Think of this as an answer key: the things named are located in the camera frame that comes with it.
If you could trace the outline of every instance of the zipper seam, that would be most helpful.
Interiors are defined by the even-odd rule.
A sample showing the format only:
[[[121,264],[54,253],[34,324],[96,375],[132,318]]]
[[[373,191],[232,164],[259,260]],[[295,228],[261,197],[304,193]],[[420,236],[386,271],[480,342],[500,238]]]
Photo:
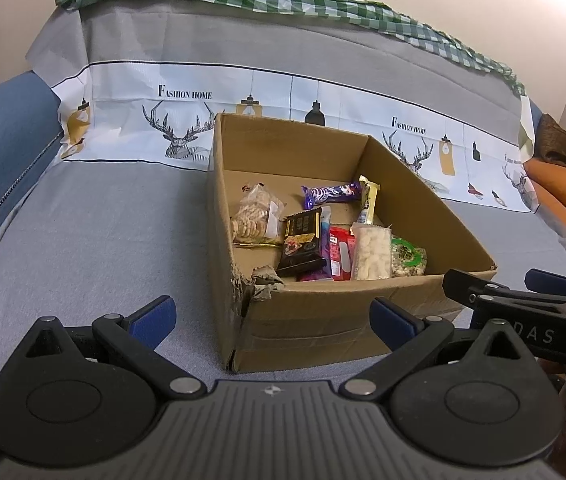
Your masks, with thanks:
[[[10,196],[10,194],[12,193],[12,191],[14,191],[14,189],[16,188],[16,186],[18,186],[18,183],[23,180],[23,178],[25,178],[26,174],[28,174],[28,171],[31,170],[34,165],[40,160],[40,158],[45,155],[45,152],[47,152],[47,150],[50,149],[50,147],[52,146],[52,144],[54,144],[57,139],[59,139],[61,137],[61,135],[63,134],[63,132],[58,132],[58,134],[56,134],[56,137],[54,139],[52,139],[49,144],[47,146],[45,146],[43,148],[43,151],[40,152],[36,158],[31,162],[31,164],[25,168],[25,171],[23,171],[23,173],[21,173],[18,178],[12,183],[12,185],[8,188],[8,190],[5,192],[5,194],[0,197],[0,206],[3,205],[3,203],[7,200],[7,198]]]

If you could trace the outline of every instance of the yellow snack bar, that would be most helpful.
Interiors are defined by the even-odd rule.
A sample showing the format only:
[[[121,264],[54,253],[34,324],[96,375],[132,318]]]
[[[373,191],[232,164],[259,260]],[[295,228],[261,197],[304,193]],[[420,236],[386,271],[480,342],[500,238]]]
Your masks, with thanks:
[[[377,194],[380,186],[370,182],[363,175],[359,177],[361,183],[361,212],[357,218],[359,224],[374,224],[374,206],[377,204]]]

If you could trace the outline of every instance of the snack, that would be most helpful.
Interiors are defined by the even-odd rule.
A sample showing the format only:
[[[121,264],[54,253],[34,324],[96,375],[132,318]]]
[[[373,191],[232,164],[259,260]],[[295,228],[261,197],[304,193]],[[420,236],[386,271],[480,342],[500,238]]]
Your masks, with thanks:
[[[425,249],[414,247],[403,238],[392,237],[392,276],[422,276],[428,264]]]
[[[244,197],[232,218],[234,242],[241,244],[281,243],[281,226],[285,204],[264,184],[243,186]]]
[[[353,280],[384,280],[392,276],[392,231],[368,224],[352,224],[357,243]]]
[[[321,269],[321,209],[303,211],[285,219],[283,255],[277,267],[279,276],[296,276]]]
[[[374,182],[370,182],[363,175],[359,177],[361,183],[361,213],[357,218],[359,224],[374,224],[374,206],[377,205],[377,194],[380,186]]]
[[[325,265],[313,272],[299,276],[299,282],[317,282],[318,280],[332,280],[332,270],[330,270],[330,217],[332,209],[329,205],[321,208],[321,257],[325,259]]]
[[[305,195],[303,209],[312,209],[328,202],[350,202],[361,198],[361,184],[358,182],[332,187],[301,186],[301,189]]]
[[[347,229],[330,226],[330,260],[332,279],[349,280],[354,257],[355,238]]]

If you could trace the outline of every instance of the white snack package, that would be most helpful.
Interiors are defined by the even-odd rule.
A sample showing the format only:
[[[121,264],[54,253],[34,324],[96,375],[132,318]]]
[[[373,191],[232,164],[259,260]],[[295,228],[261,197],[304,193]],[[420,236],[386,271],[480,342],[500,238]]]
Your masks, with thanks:
[[[377,225],[355,223],[353,280],[386,280],[392,277],[392,230]]]
[[[234,242],[244,244],[282,242],[280,223],[285,203],[264,184],[243,186],[243,198],[232,218]]]

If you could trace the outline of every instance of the cardboard box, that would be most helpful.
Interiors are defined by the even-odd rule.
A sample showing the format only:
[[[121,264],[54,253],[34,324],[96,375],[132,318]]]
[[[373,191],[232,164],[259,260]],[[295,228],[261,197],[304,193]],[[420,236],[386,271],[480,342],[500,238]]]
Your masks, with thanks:
[[[425,276],[255,286],[252,271],[276,268],[280,248],[237,248],[230,216],[244,184],[264,183],[301,211],[301,185],[333,186],[364,174],[380,184],[376,215],[393,234],[428,253]],[[351,225],[360,202],[330,204],[332,223]],[[235,372],[325,365],[387,353],[369,327],[373,298],[391,298],[415,316],[453,319],[460,305],[443,294],[450,268],[490,279],[496,266],[452,211],[373,137],[313,124],[219,114],[208,174],[209,273],[224,365]]]

